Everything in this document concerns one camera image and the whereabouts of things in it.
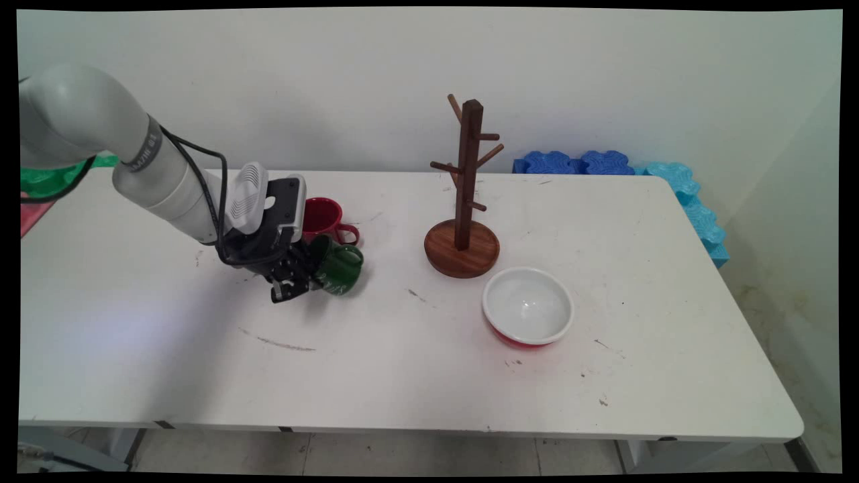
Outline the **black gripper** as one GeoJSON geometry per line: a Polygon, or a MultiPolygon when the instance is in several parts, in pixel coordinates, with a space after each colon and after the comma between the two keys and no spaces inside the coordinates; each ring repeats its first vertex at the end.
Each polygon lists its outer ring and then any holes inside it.
{"type": "Polygon", "coordinates": [[[310,290],[325,288],[320,270],[326,255],[310,253],[304,239],[286,244],[277,235],[229,231],[223,238],[223,250],[233,267],[248,269],[270,282],[272,303],[291,301],[310,290]]]}

